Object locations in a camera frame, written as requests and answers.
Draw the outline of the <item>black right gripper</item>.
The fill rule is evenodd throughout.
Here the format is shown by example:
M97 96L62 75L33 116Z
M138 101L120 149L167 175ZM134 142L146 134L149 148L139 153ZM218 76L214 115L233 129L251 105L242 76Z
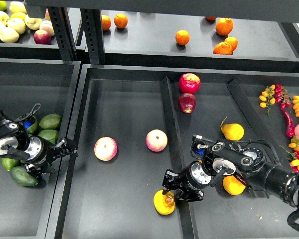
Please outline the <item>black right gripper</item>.
M175 190L176 201L196 202L202 201L204 197L203 189L209 186L212 176L209 176L199 161L194 161L179 174L167 169L163 181L162 194Z

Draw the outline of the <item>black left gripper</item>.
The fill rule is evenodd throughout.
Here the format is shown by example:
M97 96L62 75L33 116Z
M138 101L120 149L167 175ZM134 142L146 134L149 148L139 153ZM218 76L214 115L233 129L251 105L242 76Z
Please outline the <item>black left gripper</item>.
M77 143L68 138L61 138L54 145L39 136L31 136L28 148L25 150L29 157L23 160L26 163L24 165L26 172L32 177L39 177L46 173L54 174L55 169L51 163L66 155L77 157L77 147Z

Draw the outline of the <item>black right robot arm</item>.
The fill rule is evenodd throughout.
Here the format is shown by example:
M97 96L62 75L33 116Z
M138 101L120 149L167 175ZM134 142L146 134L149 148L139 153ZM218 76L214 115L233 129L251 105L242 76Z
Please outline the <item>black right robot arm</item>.
M162 194L178 190L175 200L203 200L203 189L214 187L226 176L242 182L253 197L273 195L295 207L287 223L299 232L299 173L282 167L273 146L265 140L213 142L193 135L190 153L196 160L174 173L168 169L162 182Z

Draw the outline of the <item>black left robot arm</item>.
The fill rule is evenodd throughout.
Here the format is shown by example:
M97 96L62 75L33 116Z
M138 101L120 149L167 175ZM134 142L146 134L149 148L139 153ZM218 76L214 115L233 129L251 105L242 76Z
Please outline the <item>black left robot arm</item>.
M77 143L63 137L53 145L40 136L30 136L24 122L30 119L41 107L37 103L29 113L17 119L8 118L0 110L0 156L25 163L26 172L32 177L48 172L48 167L58 158L73 154L78 156Z

